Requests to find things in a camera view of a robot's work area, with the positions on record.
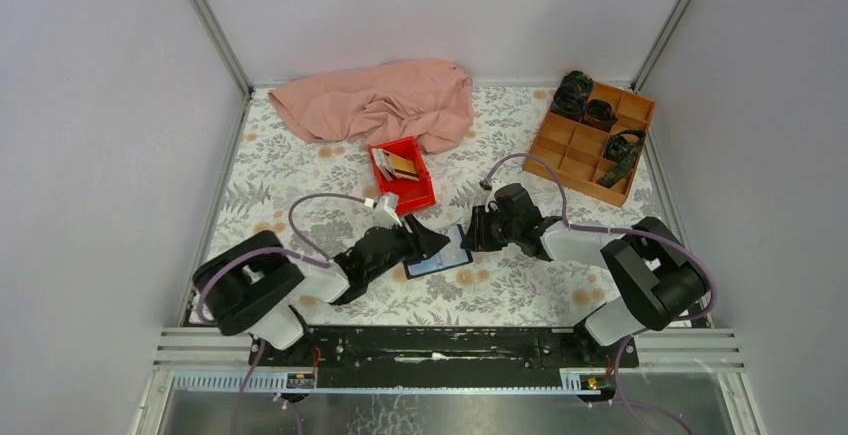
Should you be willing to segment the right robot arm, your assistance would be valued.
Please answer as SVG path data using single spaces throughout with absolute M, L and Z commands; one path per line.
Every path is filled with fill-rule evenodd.
M 641 330 L 661 331 L 710 291 L 710 280 L 694 256 L 655 217 L 632 227 L 569 224 L 545 216 L 519 183 L 500 187 L 471 212 L 462 247 L 495 252 L 513 244 L 530 258 L 577 262 L 606 269 L 618 297 L 575 327 L 575 357 L 597 367 L 613 344 Z

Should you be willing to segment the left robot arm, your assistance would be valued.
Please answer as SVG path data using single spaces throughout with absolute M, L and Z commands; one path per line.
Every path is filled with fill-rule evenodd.
M 285 248 L 265 230 L 195 270 L 197 316 L 224 336 L 258 337 L 282 363 L 296 366 L 309 356 L 311 342 L 290 298 L 347 304 L 394 266 L 427 261 L 450 242 L 407 215 L 391 227 L 367 229 L 352 247 L 320 261 Z

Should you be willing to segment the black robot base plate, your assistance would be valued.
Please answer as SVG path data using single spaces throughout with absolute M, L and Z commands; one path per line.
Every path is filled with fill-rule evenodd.
M 251 347 L 261 367 L 300 367 L 332 389 L 548 389 L 567 371 L 608 375 L 639 365 L 634 347 L 597 344 L 583 329 L 312 327 L 293 346 Z

